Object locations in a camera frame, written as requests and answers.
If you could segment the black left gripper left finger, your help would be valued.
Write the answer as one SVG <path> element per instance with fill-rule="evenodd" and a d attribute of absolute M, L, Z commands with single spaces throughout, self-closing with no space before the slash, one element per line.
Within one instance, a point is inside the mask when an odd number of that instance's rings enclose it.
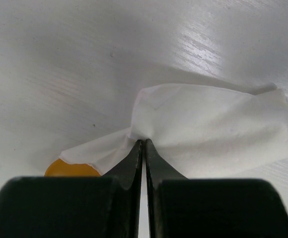
<path fill-rule="evenodd" d="M 17 177 L 0 190 L 0 238 L 136 238 L 143 142 L 101 177 Z"/>

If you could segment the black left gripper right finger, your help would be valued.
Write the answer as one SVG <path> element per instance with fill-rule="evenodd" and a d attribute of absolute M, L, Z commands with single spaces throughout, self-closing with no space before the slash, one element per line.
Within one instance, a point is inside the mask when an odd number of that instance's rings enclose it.
<path fill-rule="evenodd" d="M 288 238 L 288 214 L 262 179 L 188 179 L 145 142 L 152 238 Z"/>

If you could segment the orange plastic spoon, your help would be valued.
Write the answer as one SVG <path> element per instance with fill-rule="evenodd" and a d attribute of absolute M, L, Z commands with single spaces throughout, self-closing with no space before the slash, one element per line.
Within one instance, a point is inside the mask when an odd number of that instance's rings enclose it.
<path fill-rule="evenodd" d="M 46 169 L 45 177 L 100 177 L 100 173 L 88 164 L 68 164 L 61 159 L 55 160 Z"/>

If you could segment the white paper napkin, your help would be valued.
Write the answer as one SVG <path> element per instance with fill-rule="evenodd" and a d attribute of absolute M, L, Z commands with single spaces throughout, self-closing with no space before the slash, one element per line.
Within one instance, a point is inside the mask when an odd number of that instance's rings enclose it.
<path fill-rule="evenodd" d="M 288 158 L 288 102 L 283 90 L 250 94 L 226 88 L 163 84 L 142 89 L 131 125 L 61 152 L 69 164 L 100 174 L 137 140 L 189 178 L 227 177 Z"/>

